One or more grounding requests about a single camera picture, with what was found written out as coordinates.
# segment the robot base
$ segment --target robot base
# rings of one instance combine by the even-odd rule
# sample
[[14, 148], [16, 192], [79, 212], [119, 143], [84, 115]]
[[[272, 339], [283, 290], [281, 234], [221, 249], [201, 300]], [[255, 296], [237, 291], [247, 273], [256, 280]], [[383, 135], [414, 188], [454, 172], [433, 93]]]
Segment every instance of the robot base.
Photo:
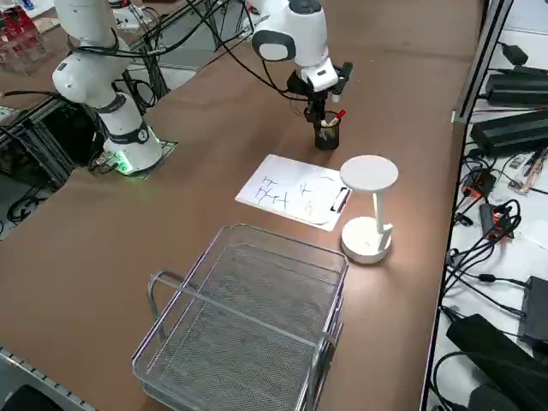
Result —
[[342, 229], [342, 250], [356, 263], [378, 263], [387, 254], [392, 243], [390, 235], [386, 245], [378, 249], [382, 237], [377, 232], [377, 220], [374, 218], [353, 218]]
[[116, 170], [125, 176], [149, 170], [162, 159], [162, 144], [150, 128], [146, 143], [117, 144], [108, 139], [103, 148], [114, 155], [118, 166]]

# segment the table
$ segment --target table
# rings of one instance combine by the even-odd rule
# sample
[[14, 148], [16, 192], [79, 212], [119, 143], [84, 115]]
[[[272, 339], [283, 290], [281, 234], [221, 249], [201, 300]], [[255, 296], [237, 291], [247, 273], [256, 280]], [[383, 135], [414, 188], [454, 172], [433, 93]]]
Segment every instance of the table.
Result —
[[[472, 59], [480, 5], [324, 3], [333, 59], [354, 62], [338, 105], [348, 112], [340, 147], [317, 151], [312, 127], [288, 101], [222, 57], [146, 114], [160, 138], [179, 142], [149, 180], [76, 170], [2, 244], [3, 345], [94, 407], [164, 409], [146, 398], [130, 366], [151, 325], [149, 276], [161, 268], [184, 274], [232, 223], [338, 249], [344, 223], [373, 214], [369, 199], [352, 198], [327, 233], [234, 197], [269, 153], [333, 169], [376, 153], [401, 171], [385, 199], [393, 249], [382, 265], [348, 272], [345, 329], [320, 408], [419, 407], [464, 135], [450, 110]], [[260, 70], [248, 46], [236, 50]], [[278, 84], [291, 69], [271, 65]]]
[[[503, 30], [500, 41], [509, 45], [519, 45], [528, 55], [529, 60], [527, 66], [548, 69], [548, 58], [544, 50], [548, 46], [548, 36], [537, 33], [524, 33], [511, 29]], [[492, 57], [490, 68], [492, 69], [511, 69], [513, 66], [507, 61], [501, 52], [500, 46], [497, 47]], [[485, 92], [485, 83], [481, 88], [481, 93]], [[485, 101], [478, 100], [475, 106], [475, 114], [472, 116], [471, 124], [468, 126], [469, 132], [473, 122], [490, 120], [501, 116], [514, 116], [519, 113], [506, 112], [484, 112], [485, 110], [496, 110], [496, 107], [489, 106]], [[474, 145], [466, 147], [466, 152], [474, 148]], [[495, 169], [501, 169], [508, 158], [500, 158], [495, 165]], [[506, 167], [505, 172], [509, 176], [513, 176], [515, 171]], [[462, 176], [468, 173], [466, 166], [462, 167]], [[521, 214], [523, 221], [516, 231], [516, 238], [511, 242], [497, 246], [496, 252], [485, 263], [477, 265], [471, 273], [490, 273], [501, 278], [514, 278], [526, 282], [530, 276], [536, 276], [548, 280], [548, 274], [545, 267], [548, 265], [548, 250], [531, 242], [527, 238], [527, 233], [530, 232], [532, 224], [539, 220], [545, 221], [546, 205], [548, 198], [543, 194], [530, 193], [527, 197], [515, 194], [507, 188], [509, 179], [502, 177], [495, 186], [491, 194], [491, 202], [500, 204], [510, 198], [518, 200], [521, 204]], [[535, 185], [536, 188], [546, 190], [548, 188], [548, 174], [544, 170], [539, 181]], [[473, 207], [466, 214], [474, 220], [474, 226], [470, 228], [461, 225], [455, 226], [451, 238], [451, 247], [457, 247], [465, 250], [471, 247], [481, 236], [479, 224], [479, 204]], [[494, 283], [493, 285], [481, 285], [477, 281], [471, 280], [474, 286], [484, 291], [486, 294], [494, 298], [496, 301], [505, 304], [509, 307], [521, 309], [523, 299], [523, 289], [507, 283]], [[498, 329], [510, 333], [516, 333], [518, 328], [517, 317], [508, 314], [495, 305], [486, 301], [484, 297], [475, 294], [468, 290], [465, 286], [455, 287], [454, 291], [450, 291], [447, 298], [444, 299], [444, 305], [448, 307], [458, 307], [458, 311], [464, 315], [480, 313]], [[445, 332], [449, 327], [449, 320], [442, 314], [439, 320], [438, 339], [434, 353], [434, 361], [438, 360], [444, 354], [452, 351], [457, 351], [458, 348], [445, 336]], [[517, 341], [517, 337], [509, 336], [510, 339], [517, 342], [518, 345], [524, 348], [531, 354], [531, 349], [521, 342]], [[478, 372], [478, 368], [465, 357], [458, 357], [454, 360], [448, 360], [444, 363], [439, 374], [439, 389], [443, 396], [450, 401], [454, 401], [463, 405], [468, 404], [468, 397], [473, 389], [485, 382], [485, 377]], [[433, 406], [438, 403], [433, 394], [430, 395], [429, 404]]]

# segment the red item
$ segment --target red item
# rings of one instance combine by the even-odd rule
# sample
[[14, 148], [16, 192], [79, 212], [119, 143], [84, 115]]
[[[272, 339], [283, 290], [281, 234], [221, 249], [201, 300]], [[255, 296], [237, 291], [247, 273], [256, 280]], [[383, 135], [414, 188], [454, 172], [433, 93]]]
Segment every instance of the red item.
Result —
[[344, 116], [346, 116], [346, 110], [341, 110], [337, 113], [337, 115], [335, 116], [335, 118], [337, 120], [341, 120]]

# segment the green led light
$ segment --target green led light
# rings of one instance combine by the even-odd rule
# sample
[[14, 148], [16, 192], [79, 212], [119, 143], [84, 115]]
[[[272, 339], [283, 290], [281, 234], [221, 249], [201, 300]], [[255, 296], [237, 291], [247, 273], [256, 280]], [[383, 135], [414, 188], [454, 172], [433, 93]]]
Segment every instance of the green led light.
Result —
[[129, 174], [133, 171], [134, 166], [128, 161], [128, 157], [123, 151], [116, 152], [116, 158], [118, 160], [118, 171], [123, 174]]

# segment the pen holder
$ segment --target pen holder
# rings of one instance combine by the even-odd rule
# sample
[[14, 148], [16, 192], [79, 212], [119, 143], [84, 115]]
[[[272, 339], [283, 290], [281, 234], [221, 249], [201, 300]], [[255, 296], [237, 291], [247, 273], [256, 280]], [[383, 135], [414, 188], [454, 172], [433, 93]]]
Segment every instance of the pen holder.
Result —
[[[336, 115], [335, 111], [326, 111], [325, 122], [329, 124]], [[319, 150], [335, 150], [339, 147], [339, 127], [341, 126], [341, 121], [339, 120], [337, 124], [331, 127], [324, 127], [320, 123], [319, 128], [314, 128], [316, 148]]]

